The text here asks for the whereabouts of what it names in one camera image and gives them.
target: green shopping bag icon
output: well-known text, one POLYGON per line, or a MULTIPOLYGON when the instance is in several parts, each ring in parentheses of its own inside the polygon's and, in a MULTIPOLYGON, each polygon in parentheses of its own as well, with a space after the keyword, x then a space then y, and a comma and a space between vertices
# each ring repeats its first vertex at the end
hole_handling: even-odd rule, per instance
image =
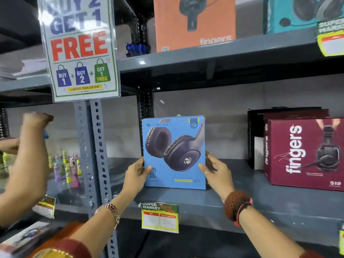
POLYGON ((107 63, 104 63, 102 59, 98 59, 97 64, 94 65, 94 76, 96 79, 96 83, 98 82, 109 82, 111 80, 109 74, 109 68, 107 67, 107 63))

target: orange box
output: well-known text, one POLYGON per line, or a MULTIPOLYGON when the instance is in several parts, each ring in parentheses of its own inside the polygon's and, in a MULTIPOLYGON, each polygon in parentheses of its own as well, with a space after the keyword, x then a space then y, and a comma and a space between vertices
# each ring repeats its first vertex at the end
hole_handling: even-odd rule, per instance
POLYGON ((235 0, 154 0, 157 52, 235 39, 235 0))

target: shopping bag icon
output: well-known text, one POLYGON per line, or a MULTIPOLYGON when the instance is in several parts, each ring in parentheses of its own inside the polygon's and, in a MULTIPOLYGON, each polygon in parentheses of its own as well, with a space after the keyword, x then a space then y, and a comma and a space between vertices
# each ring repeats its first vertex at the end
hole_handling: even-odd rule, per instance
POLYGON ((77 85, 90 84, 88 72, 86 66, 82 62, 78 62, 75 68, 75 80, 77 85))
POLYGON ((104 63, 102 59, 97 60, 97 64, 94 65, 94 72, 95 72, 94 76, 96 79, 96 83, 109 82, 111 80, 107 63, 104 63))
POLYGON ((58 86, 66 87, 71 86, 71 78, 69 77, 68 70, 63 67, 63 65, 58 65, 58 70, 56 71, 56 76, 58 78, 58 86))

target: maroon sleeve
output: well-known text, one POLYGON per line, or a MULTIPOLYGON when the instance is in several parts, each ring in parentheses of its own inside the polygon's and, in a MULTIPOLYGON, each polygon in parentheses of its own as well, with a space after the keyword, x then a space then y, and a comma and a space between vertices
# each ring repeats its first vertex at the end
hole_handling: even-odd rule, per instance
POLYGON ((317 252, 308 250, 305 253, 303 253, 303 255, 301 255, 300 258, 324 258, 324 257, 318 254, 317 252))
POLYGON ((89 250, 83 243, 69 238, 59 241, 54 249, 65 252, 74 258, 92 258, 89 250))

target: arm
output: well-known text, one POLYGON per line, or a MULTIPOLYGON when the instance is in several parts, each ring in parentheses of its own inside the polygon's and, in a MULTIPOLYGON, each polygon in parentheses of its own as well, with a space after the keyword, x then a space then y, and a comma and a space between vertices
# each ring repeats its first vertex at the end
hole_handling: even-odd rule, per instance
MULTIPOLYGON (((134 200, 137 193, 143 188, 146 177, 152 167, 144 170, 144 158, 140 158, 128 167, 124 178, 123 189, 111 203, 117 208, 119 215, 134 200)), ((70 238, 83 243, 93 258, 99 257, 107 241, 110 239, 116 220, 113 213, 108 209, 101 209, 90 220, 87 221, 70 238)))
POLYGON ((8 154, 17 155, 19 138, 8 138, 0 140, 0 151, 8 154))
MULTIPOLYGON (((225 163, 208 152, 206 155, 215 171, 209 172, 202 164, 199 168, 206 173, 209 185, 221 197, 222 202, 225 202, 227 196, 235 190, 230 170, 225 163)), ((239 222, 262 258, 299 258, 305 252, 252 206, 240 213, 239 222)))
POLYGON ((24 115, 18 156, 5 192, 0 194, 1 227, 20 219, 45 195, 49 169, 43 129, 52 119, 42 113, 24 115))

